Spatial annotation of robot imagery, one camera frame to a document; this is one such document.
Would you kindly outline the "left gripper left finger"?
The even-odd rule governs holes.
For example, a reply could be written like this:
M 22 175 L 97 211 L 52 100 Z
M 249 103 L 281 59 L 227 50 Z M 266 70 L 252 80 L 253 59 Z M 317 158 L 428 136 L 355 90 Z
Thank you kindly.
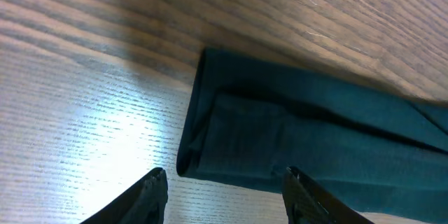
M 163 224 L 167 174 L 156 167 L 81 224 Z

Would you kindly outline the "black polo shirt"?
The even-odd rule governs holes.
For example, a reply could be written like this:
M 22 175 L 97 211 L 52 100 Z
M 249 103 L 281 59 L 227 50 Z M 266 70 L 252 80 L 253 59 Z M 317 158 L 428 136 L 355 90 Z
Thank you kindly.
M 277 193 L 297 167 L 348 207 L 447 222 L 447 109 L 203 51 L 178 175 Z

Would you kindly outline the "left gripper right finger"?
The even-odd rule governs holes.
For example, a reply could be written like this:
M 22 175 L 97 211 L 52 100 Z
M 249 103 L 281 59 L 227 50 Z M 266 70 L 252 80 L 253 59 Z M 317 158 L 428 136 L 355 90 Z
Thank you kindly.
M 297 167 L 286 168 L 282 197 L 289 224 L 373 224 Z

